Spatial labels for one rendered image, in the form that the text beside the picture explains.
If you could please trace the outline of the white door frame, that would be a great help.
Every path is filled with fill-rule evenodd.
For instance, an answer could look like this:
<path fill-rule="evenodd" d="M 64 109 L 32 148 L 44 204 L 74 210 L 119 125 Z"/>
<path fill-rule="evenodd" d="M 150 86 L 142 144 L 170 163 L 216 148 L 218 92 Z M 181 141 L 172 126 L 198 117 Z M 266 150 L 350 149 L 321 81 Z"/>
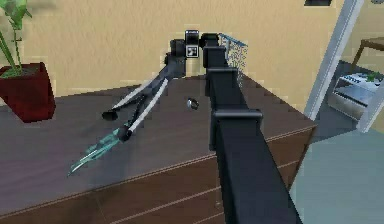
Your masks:
<path fill-rule="evenodd" d="M 329 44 L 310 92 L 304 114 L 315 120 L 325 98 L 327 89 L 336 71 L 338 62 L 352 34 L 357 18 L 365 0 L 344 0 Z M 366 133 L 371 128 L 380 111 L 384 107 L 384 80 L 376 91 L 371 104 L 364 110 L 356 128 Z"/>

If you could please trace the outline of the silver kitchen stove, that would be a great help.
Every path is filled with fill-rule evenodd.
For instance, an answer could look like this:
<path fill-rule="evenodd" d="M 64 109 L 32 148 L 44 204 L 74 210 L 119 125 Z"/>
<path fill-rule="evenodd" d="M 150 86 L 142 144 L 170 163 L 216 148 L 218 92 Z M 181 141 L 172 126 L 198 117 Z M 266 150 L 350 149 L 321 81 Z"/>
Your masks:
<path fill-rule="evenodd" d="M 346 116 L 359 120 L 383 80 L 384 75 L 379 72 L 341 76 L 329 94 L 327 103 Z"/>

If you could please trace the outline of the green house plant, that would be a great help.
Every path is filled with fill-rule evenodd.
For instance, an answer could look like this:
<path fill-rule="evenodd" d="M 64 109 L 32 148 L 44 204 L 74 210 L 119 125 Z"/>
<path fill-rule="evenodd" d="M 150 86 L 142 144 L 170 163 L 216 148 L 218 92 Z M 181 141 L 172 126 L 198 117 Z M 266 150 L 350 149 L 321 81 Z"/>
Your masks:
<path fill-rule="evenodd" d="M 12 28 L 11 42 L 14 44 L 16 58 L 13 58 L 10 48 L 0 31 L 0 50 L 5 56 L 10 67 L 0 75 L 0 78 L 14 78 L 23 75 L 20 51 L 18 43 L 22 41 L 22 37 L 18 33 L 23 29 L 23 18 L 25 16 L 31 18 L 32 15 L 27 9 L 28 0 L 0 0 L 0 8 L 4 11 L 4 15 L 8 18 L 8 22 Z"/>

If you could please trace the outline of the grey mesh basket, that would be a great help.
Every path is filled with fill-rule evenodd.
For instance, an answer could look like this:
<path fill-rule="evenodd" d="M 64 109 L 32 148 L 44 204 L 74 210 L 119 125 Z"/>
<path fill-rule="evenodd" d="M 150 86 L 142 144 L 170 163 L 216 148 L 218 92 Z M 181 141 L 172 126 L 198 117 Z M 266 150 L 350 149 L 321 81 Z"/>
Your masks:
<path fill-rule="evenodd" d="M 224 33 L 219 34 L 219 43 L 226 49 L 225 58 L 228 65 L 238 69 L 237 82 L 242 85 L 248 45 Z"/>

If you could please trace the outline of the teal feathered dart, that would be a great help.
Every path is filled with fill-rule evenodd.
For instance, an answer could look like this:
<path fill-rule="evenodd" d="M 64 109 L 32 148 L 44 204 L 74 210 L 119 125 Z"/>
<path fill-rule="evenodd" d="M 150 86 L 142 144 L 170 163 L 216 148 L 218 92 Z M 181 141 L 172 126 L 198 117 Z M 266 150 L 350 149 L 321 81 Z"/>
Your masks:
<path fill-rule="evenodd" d="M 84 166 L 88 162 L 97 160 L 98 158 L 100 158 L 101 156 L 109 152 L 118 143 L 120 143 L 120 140 L 117 137 L 117 134 L 118 134 L 118 130 L 115 129 L 113 132 L 103 137 L 98 143 L 90 146 L 85 151 L 84 156 L 70 166 L 68 176 L 75 173 L 78 169 L 80 169 L 82 166 Z"/>

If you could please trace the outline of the dark red plant pot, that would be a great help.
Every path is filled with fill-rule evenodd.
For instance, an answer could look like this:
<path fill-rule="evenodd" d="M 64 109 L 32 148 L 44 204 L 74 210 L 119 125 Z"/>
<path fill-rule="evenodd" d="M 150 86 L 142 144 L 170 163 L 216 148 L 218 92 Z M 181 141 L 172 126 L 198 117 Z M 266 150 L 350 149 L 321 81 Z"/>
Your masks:
<path fill-rule="evenodd" d="M 10 66 L 0 69 L 0 97 L 24 123 L 51 119 L 56 104 L 43 62 L 23 64 L 23 74 L 5 77 Z"/>

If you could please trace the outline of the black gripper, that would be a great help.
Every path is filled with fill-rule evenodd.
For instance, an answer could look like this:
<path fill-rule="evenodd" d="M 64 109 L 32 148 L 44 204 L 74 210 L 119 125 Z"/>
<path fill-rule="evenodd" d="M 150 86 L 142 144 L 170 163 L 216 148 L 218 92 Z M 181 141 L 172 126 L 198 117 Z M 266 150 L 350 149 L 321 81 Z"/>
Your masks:
<path fill-rule="evenodd" d="M 174 39 L 170 41 L 171 51 L 166 54 L 165 77 L 167 79 L 182 78 L 186 75 L 186 45 L 183 39 Z M 114 121 L 118 118 L 117 112 L 130 104 L 137 104 L 141 99 L 152 97 L 151 101 L 143 110 L 138 110 L 134 118 L 119 128 L 117 137 L 120 141 L 127 141 L 135 132 L 136 128 L 144 121 L 146 116 L 155 106 L 160 96 L 168 85 L 168 80 L 164 78 L 155 78 L 149 80 L 137 87 L 131 93 L 126 95 L 110 110 L 102 113 L 102 118 L 107 121 Z"/>

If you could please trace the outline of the black framed picture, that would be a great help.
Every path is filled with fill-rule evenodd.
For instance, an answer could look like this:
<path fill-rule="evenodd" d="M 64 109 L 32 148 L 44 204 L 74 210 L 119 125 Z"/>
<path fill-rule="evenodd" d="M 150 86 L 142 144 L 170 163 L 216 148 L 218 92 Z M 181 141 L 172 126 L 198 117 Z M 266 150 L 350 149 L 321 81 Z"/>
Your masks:
<path fill-rule="evenodd" d="M 328 7 L 332 0 L 305 0 L 304 6 L 306 7 Z"/>

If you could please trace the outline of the brown chest of drawers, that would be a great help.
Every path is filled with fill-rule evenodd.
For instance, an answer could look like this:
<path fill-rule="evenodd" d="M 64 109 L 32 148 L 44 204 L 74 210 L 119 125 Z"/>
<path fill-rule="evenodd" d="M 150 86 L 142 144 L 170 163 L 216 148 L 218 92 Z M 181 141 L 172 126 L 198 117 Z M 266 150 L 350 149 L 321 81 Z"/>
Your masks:
<path fill-rule="evenodd" d="M 30 124 L 1 106 L 0 224 L 225 224 L 204 90 L 200 77 L 172 81 L 129 141 L 70 176 L 130 117 L 100 117 L 129 90 L 61 97 L 52 119 Z"/>

